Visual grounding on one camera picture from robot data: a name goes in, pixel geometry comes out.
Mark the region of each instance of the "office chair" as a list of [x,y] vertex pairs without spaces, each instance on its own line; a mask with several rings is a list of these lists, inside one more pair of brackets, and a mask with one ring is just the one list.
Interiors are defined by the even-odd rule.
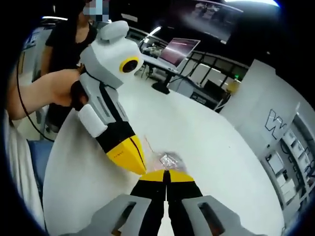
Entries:
[[[36,81],[40,78],[40,72],[41,72],[41,62],[42,62],[42,54],[45,48],[46,40],[48,39],[52,29],[43,30],[39,33],[37,42],[35,45],[34,53],[35,53],[35,60],[34,60],[34,68],[33,68],[33,75],[32,75],[32,82]],[[44,134],[45,128],[47,126],[48,130],[51,130],[55,133],[59,131],[57,127],[55,127],[52,124],[49,124],[46,120],[47,112],[48,112],[49,105],[42,107],[38,111],[35,112],[36,114],[36,121],[38,124],[40,124],[40,132]]]

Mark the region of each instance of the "white sleeve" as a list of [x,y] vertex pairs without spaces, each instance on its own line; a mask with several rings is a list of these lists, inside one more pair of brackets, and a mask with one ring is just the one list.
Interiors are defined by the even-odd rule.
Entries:
[[44,213],[34,176],[30,147],[27,140],[10,125],[7,112],[2,121],[6,158],[13,182],[25,205],[42,229],[45,229]]

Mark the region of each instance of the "round white table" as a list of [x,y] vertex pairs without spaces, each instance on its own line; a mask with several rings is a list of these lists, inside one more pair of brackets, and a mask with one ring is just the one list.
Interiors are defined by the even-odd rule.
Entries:
[[[154,151],[175,151],[203,195],[212,195],[255,234],[279,236],[284,226],[276,192],[259,160],[221,115],[153,82],[131,79],[119,101],[141,141]],[[86,227],[92,215],[121,193],[130,193],[139,176],[115,166],[72,111],[61,128],[46,168],[43,205],[48,232],[57,236]],[[159,231],[173,235],[167,216]]]

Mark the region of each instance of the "plastic bag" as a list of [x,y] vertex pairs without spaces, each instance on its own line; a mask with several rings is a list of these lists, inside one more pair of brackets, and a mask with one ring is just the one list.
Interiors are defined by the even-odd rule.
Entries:
[[158,170],[176,170],[187,173],[186,166],[177,153],[173,151],[153,151],[146,137],[144,142],[144,152],[146,159],[148,160],[148,173]]

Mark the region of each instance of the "yellow camera ring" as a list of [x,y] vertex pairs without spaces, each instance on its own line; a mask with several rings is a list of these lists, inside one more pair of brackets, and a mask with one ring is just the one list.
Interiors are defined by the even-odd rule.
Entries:
[[129,73],[133,71],[139,63],[138,57],[130,57],[124,60],[119,67],[119,71],[123,73]]

